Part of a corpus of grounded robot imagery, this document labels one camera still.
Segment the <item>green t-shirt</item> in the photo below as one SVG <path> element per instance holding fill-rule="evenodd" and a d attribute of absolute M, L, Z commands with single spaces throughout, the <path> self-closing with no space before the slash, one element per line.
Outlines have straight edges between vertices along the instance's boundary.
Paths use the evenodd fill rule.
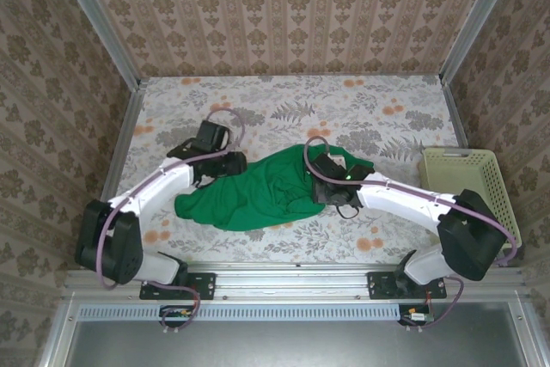
<path fill-rule="evenodd" d="M 313 201 L 313 178 L 303 146 L 293 145 L 174 200 L 177 217 L 227 231 L 250 231 L 314 217 L 325 203 Z"/>

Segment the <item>floral patterned table cover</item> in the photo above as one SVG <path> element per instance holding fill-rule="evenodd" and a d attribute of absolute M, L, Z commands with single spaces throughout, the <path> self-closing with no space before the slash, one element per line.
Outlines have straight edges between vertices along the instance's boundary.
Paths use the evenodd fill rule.
<path fill-rule="evenodd" d="M 327 140 L 413 186 L 420 183 L 424 149 L 458 144 L 435 75 L 158 77 L 149 80 L 119 190 L 150 174 L 206 117 L 242 136 L 250 162 L 309 138 Z M 150 251 L 189 262 L 394 264 L 436 240 L 377 210 L 328 207 L 308 219 L 231 232 L 180 219 L 172 203 L 152 217 L 143 236 Z"/>

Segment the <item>pale green plastic basket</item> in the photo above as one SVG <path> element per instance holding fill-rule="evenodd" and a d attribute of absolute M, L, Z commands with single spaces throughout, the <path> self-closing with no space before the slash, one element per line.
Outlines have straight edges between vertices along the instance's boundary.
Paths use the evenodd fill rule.
<path fill-rule="evenodd" d="M 489 150 L 426 148 L 419 162 L 421 187 L 438 193 L 475 191 L 495 218 L 522 246 L 520 230 L 506 190 L 497 157 Z"/>

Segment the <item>small electronics board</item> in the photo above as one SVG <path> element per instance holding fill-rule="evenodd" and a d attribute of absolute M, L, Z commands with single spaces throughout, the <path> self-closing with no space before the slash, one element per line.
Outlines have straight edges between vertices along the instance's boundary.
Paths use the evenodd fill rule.
<path fill-rule="evenodd" d="M 433 311 L 428 304 L 400 305 L 398 322 L 406 327 L 424 326 L 435 320 Z"/>
<path fill-rule="evenodd" d="M 159 309 L 160 324 L 167 328 L 183 328 L 197 313 L 194 305 L 161 306 Z"/>

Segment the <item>grey metal sheet panel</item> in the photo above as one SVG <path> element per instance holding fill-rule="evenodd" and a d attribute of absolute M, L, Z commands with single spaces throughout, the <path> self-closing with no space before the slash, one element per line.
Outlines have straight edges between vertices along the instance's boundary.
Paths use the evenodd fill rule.
<path fill-rule="evenodd" d="M 388 321 L 78 325 L 66 367 L 527 367 L 501 304 L 460 304 L 437 326 Z"/>

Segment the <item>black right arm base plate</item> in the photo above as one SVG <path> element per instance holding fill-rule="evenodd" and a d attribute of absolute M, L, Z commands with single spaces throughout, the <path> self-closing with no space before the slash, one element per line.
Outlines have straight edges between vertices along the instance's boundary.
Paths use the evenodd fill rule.
<path fill-rule="evenodd" d="M 366 274 L 369 296 L 372 300 L 389 299 L 444 299 L 446 286 L 442 278 L 428 284 L 417 284 L 405 274 L 395 272 L 368 272 Z"/>

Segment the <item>aluminium frame cross rail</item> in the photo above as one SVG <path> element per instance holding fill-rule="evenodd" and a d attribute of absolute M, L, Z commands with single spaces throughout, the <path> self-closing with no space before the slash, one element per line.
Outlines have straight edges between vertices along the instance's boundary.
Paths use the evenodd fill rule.
<path fill-rule="evenodd" d="M 190 272 L 214 272 L 215 303 L 353 303 L 370 299 L 367 274 L 393 271 L 393 265 L 337 263 L 195 262 Z M 61 300 L 129 303 L 138 300 L 140 284 L 103 289 L 88 270 L 68 272 Z M 479 282 L 466 280 L 460 303 L 528 302 L 529 289 L 520 269 L 497 267 Z"/>

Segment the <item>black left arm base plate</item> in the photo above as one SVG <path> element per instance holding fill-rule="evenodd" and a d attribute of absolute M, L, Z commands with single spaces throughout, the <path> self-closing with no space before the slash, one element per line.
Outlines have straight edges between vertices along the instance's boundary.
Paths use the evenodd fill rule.
<path fill-rule="evenodd" d="M 181 286 L 196 291 L 202 300 L 212 300 L 216 289 L 216 274 L 214 272 L 185 272 L 177 275 L 173 283 L 159 287 L 155 284 L 143 282 L 140 287 L 139 298 L 141 300 L 193 300 L 194 295 L 189 291 L 183 291 Z"/>

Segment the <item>aluminium frame post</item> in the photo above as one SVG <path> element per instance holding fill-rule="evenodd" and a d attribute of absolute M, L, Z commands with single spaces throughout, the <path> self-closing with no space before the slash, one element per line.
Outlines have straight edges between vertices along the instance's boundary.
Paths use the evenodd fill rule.
<path fill-rule="evenodd" d="M 108 19 L 107 9 L 101 5 L 100 0 L 77 1 L 88 17 L 93 29 L 98 34 L 129 90 L 135 92 L 139 88 L 141 76 L 138 74 L 136 65 L 131 61 L 129 53 L 125 50 L 123 42 L 116 34 L 113 24 Z"/>
<path fill-rule="evenodd" d="M 448 57 L 440 70 L 440 80 L 443 86 L 449 86 L 455 77 L 461 64 L 468 55 L 483 25 L 488 21 L 489 15 L 498 0 L 475 0 L 473 7 L 459 31 L 454 45 L 451 47 Z"/>

